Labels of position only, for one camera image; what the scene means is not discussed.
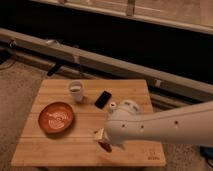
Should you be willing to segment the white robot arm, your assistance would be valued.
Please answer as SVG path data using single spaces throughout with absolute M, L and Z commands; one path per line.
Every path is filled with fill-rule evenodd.
M 104 127 L 94 140 L 119 147 L 130 140 L 213 147 L 213 101 L 154 114 L 143 114 L 132 100 L 111 103 Z

